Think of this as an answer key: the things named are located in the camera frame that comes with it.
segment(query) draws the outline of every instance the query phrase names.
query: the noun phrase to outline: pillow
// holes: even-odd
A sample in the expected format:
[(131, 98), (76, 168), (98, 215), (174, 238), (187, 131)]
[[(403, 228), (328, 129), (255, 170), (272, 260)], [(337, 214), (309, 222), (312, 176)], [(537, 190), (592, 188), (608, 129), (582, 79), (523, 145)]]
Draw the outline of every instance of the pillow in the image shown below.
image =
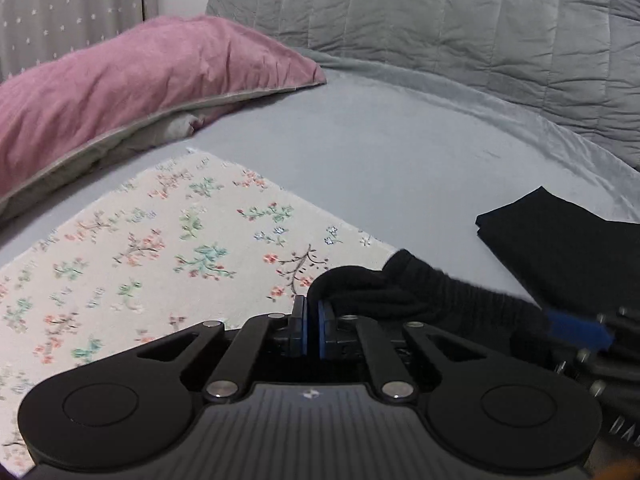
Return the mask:
[(315, 62), (210, 16), (156, 18), (34, 67), (0, 85), (0, 219), (136, 134), (155, 146), (239, 102), (325, 82)]
[(437, 73), (640, 169), (640, 0), (209, 0), (289, 46)]

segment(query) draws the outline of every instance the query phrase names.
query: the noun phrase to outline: quilted blanket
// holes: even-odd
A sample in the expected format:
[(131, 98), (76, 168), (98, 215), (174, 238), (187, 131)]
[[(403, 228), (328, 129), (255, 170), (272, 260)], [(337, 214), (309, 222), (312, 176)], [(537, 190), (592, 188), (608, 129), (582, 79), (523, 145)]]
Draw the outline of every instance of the quilted blanket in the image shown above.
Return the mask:
[(392, 251), (205, 152), (144, 171), (0, 269), (0, 460), (32, 465), (15, 416), (47, 377), (207, 319), (289, 313), (325, 270)]
[(640, 0), (209, 0), (294, 47), (436, 73), (640, 169)]

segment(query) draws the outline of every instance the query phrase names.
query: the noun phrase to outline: silver screw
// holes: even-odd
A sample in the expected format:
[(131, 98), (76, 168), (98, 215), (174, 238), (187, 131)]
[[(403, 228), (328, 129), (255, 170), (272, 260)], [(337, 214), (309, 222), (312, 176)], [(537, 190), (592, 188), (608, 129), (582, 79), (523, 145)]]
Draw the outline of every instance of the silver screw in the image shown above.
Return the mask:
[(594, 381), (589, 388), (589, 393), (594, 397), (600, 396), (606, 387), (607, 383), (605, 381)]
[(586, 348), (583, 348), (582, 350), (578, 350), (578, 353), (576, 354), (576, 358), (578, 359), (578, 361), (583, 363), (589, 358), (590, 355), (591, 355), (591, 352), (589, 352)]
[(382, 393), (392, 399), (404, 399), (413, 394), (414, 387), (404, 381), (391, 381), (382, 386)]
[(214, 397), (231, 397), (238, 391), (238, 385), (232, 381), (214, 381), (207, 386), (207, 393)]

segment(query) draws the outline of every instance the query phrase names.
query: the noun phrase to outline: pink pillow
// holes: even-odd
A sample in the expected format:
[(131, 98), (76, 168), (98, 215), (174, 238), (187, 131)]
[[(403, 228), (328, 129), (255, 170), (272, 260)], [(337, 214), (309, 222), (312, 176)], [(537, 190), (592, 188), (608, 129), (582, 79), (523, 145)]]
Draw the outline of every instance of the pink pillow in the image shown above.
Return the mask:
[(223, 18), (142, 23), (0, 85), (0, 208), (109, 136), (218, 107), (196, 129), (232, 103), (325, 82), (315, 62)]

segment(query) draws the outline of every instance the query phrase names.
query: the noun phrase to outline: bed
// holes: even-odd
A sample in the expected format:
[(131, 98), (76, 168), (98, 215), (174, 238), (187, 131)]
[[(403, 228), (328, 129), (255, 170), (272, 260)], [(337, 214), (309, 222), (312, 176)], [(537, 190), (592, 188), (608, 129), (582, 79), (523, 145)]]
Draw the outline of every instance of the bed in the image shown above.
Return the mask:
[(544, 186), (640, 222), (640, 0), (210, 0), (207, 12), (296, 48), (328, 84), (78, 178), (4, 227), (0, 266), (186, 148), (523, 298), (478, 214)]

